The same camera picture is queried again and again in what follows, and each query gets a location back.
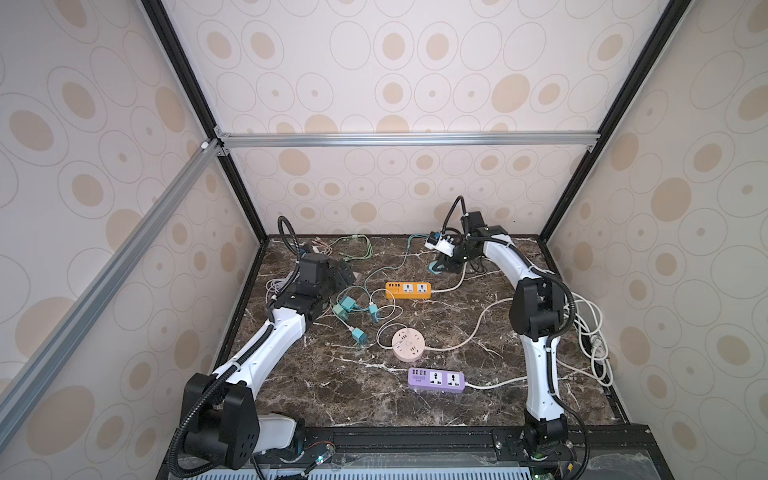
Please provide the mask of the orange power strip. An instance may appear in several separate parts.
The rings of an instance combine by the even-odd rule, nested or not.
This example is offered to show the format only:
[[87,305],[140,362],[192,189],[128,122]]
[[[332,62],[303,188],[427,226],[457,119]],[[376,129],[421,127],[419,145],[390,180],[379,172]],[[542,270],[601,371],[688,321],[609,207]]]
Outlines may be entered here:
[[388,282],[385,285],[388,298],[393,300],[426,300],[432,297],[428,282]]

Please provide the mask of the round pink power strip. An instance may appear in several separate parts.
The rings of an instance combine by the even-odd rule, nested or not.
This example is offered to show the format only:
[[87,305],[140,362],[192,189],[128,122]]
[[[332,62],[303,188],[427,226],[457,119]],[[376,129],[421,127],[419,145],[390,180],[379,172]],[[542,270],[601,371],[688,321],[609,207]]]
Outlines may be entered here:
[[423,335],[413,328],[402,328],[392,338],[392,352],[402,362],[414,363],[421,359],[426,350]]

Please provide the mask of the purple power strip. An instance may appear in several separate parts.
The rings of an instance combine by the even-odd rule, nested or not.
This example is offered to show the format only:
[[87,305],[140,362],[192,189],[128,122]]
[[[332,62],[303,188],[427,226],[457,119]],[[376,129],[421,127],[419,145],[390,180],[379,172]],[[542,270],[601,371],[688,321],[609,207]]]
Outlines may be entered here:
[[462,393],[465,389],[464,374],[457,371],[410,368],[407,382],[414,390]]

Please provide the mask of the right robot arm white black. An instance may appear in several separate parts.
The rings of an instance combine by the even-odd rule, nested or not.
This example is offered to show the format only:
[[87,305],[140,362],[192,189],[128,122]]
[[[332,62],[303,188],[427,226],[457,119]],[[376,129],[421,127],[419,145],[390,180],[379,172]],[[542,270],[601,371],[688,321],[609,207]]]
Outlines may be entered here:
[[425,247],[440,253],[440,268],[458,270],[483,257],[511,283],[509,321],[523,345],[528,388],[522,444],[530,457],[546,457],[568,439],[572,411],[559,396],[556,351],[574,323],[574,296],[559,277],[535,266],[502,227],[486,225],[480,212],[464,214],[461,222],[460,231],[430,233]]

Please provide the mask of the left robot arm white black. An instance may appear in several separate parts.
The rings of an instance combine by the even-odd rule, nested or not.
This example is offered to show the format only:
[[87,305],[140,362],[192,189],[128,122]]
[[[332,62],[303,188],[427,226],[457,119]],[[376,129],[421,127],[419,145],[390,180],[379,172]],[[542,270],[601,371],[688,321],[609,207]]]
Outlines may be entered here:
[[332,297],[354,283],[344,260],[306,253],[295,261],[267,302],[267,318],[257,333],[212,373],[197,373],[186,383],[167,453],[173,476],[196,477],[216,467],[237,470],[258,453],[296,446],[299,421],[259,415],[256,398],[290,347],[331,307]]

